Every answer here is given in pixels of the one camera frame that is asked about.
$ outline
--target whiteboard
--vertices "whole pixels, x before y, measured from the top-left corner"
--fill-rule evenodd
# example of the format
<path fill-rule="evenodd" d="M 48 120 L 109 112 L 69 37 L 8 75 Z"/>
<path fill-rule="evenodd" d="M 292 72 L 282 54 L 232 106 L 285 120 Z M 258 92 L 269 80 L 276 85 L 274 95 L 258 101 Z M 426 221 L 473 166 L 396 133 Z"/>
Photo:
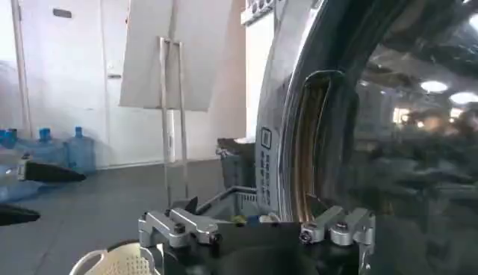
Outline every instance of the whiteboard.
<path fill-rule="evenodd" d="M 175 16 L 171 22 L 175 1 Z M 183 43 L 184 106 L 207 111 L 222 60 L 232 0 L 131 0 L 120 106 L 161 108 L 158 37 Z M 178 52 L 167 60 L 168 108 L 179 108 Z"/>

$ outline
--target easel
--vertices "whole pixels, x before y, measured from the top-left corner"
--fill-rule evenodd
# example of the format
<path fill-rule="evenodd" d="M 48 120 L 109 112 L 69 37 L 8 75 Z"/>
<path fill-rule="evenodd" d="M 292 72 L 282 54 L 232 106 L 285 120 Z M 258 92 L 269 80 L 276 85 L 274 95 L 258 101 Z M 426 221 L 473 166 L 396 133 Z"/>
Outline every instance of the easel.
<path fill-rule="evenodd" d="M 184 110 L 184 64 L 183 64 L 183 46 L 181 42 L 169 40 L 164 37 L 158 37 L 159 42 L 159 64 L 160 64 L 160 87 L 161 87 L 161 111 L 163 122 L 163 157 L 164 157 L 164 187 L 167 191 L 167 206 L 171 206 L 171 187 L 168 179 L 168 169 L 174 162 L 171 161 L 171 155 L 173 154 L 170 144 L 173 142 L 168 135 L 168 129 L 170 128 L 170 120 L 168 120 L 168 106 L 167 106 L 167 87 L 166 87 L 166 64 L 167 64 L 167 49 L 171 50 L 172 47 L 177 47 L 179 58 L 179 111 L 181 119 L 181 166 L 182 177 L 184 183 L 184 198 L 189 197 L 189 185 L 187 180 L 187 136 L 186 136 L 186 113 Z"/>

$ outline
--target white door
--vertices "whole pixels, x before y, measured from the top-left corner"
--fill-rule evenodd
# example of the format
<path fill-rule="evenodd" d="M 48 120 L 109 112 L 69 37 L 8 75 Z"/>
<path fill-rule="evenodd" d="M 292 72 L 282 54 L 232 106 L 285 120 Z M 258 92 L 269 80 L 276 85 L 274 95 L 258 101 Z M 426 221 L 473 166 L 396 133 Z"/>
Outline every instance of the white door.
<path fill-rule="evenodd" d="M 97 140 L 99 166 L 108 166 L 100 2 L 20 4 L 33 130 L 48 126 L 55 137 L 67 138 L 82 126 Z M 71 18 L 55 16 L 54 9 Z"/>
<path fill-rule="evenodd" d="M 128 5 L 129 0 L 102 0 L 112 165 L 154 163 L 163 159 L 161 111 L 119 107 Z"/>

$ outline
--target washing machine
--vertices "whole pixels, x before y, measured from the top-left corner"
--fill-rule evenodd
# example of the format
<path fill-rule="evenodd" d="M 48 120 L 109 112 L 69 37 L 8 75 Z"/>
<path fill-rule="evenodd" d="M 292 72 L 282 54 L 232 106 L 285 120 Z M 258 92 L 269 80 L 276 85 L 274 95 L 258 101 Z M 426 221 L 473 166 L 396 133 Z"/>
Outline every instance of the washing machine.
<path fill-rule="evenodd" d="M 289 0 L 256 132 L 261 210 L 376 213 L 372 274 L 478 274 L 478 1 Z"/>

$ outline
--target screw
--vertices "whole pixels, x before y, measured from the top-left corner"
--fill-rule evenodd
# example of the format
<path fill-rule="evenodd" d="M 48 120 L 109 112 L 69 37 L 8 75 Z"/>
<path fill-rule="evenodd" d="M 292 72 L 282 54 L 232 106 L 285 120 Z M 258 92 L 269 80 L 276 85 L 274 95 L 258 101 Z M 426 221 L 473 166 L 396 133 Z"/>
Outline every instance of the screw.
<path fill-rule="evenodd" d="M 177 223 L 174 225 L 174 233 L 183 234 L 184 232 L 186 232 L 186 226 L 184 226 L 184 224 Z"/>
<path fill-rule="evenodd" d="M 303 244 L 310 244 L 312 242 L 312 235 L 311 233 L 304 231 L 300 233 L 299 240 Z"/>
<path fill-rule="evenodd" d="M 317 228 L 317 224 L 315 224 L 315 223 L 306 223 L 306 224 L 305 224 L 305 227 L 312 228 L 312 229 L 316 229 L 316 228 Z"/>
<path fill-rule="evenodd" d="M 338 223 L 335 224 L 335 226 L 339 229 L 342 229 L 342 230 L 348 230 L 349 229 L 349 226 L 343 221 L 339 221 Z"/>
<path fill-rule="evenodd" d="M 211 242 L 211 244 L 219 244 L 222 239 L 223 237 L 219 233 L 214 233 L 209 236 L 209 242 Z"/>

